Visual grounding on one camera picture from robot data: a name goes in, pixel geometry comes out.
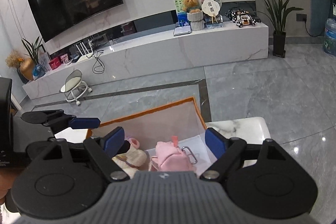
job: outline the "pink bag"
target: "pink bag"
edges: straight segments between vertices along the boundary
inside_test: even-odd
[[[194,171],[186,152],[177,146],[177,139],[173,138],[173,141],[157,143],[156,156],[151,158],[150,171]]]

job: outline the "chair seat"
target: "chair seat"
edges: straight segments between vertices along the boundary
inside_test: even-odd
[[[81,77],[74,77],[71,78],[68,82],[64,84],[63,87],[61,87],[60,92],[68,92],[72,90],[76,85],[79,84],[79,82],[82,80]]]

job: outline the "open storage box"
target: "open storage box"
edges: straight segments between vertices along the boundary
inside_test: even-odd
[[[179,147],[188,146],[195,155],[198,176],[217,160],[205,144],[206,125],[193,97],[102,123],[89,129],[86,138],[104,137],[116,127],[122,127],[125,136],[136,138],[149,156],[155,154],[157,142],[169,142],[171,136],[177,136]]]

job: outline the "human hand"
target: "human hand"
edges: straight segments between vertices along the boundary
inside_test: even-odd
[[[15,178],[23,171],[22,168],[0,169],[0,205],[4,204],[8,189],[12,188]]]

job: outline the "dried flower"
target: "dried flower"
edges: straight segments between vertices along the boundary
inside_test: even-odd
[[[12,50],[6,59],[6,64],[9,68],[20,68],[23,61],[22,54],[18,50]]]

